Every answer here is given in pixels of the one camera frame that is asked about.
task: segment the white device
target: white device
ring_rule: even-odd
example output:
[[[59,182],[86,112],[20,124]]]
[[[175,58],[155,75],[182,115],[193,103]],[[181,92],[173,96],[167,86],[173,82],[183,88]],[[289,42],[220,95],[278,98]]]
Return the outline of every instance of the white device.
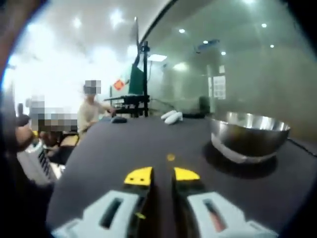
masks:
[[[171,116],[169,116],[168,118],[166,118],[165,123],[168,125],[174,124],[177,121],[182,121],[183,120],[183,114],[181,112],[178,113],[174,113]]]
[[[165,120],[166,118],[168,118],[169,116],[171,116],[171,115],[173,115],[173,114],[175,114],[175,113],[177,113],[177,111],[176,110],[172,110],[172,111],[169,111],[168,113],[165,113],[163,116],[161,116],[160,118],[162,119],[162,120]]]

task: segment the computer mouse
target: computer mouse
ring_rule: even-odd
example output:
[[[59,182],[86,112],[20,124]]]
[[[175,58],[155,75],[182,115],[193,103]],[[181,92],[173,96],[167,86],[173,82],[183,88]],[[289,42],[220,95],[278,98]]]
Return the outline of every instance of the computer mouse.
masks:
[[[111,119],[111,123],[127,123],[127,118],[115,116]]]

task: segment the person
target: person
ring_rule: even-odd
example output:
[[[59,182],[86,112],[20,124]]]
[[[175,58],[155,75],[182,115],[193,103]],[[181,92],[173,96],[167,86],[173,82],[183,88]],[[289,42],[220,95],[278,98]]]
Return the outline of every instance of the person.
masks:
[[[111,116],[115,114],[115,109],[110,105],[102,105],[95,100],[96,87],[84,85],[85,100],[79,108],[77,114],[77,126],[80,139],[83,139],[87,130],[99,120],[99,115],[106,111]]]
[[[17,106],[18,116],[16,118],[17,126],[25,126],[29,123],[30,117],[23,113],[23,104],[19,103]]]

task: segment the window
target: window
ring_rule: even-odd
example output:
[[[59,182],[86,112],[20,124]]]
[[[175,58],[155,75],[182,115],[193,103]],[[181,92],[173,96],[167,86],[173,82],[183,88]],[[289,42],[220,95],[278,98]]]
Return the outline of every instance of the window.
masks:
[[[316,56],[286,1],[179,0],[147,40],[167,56],[153,62],[162,100],[207,97],[212,113],[274,117],[317,139]]]

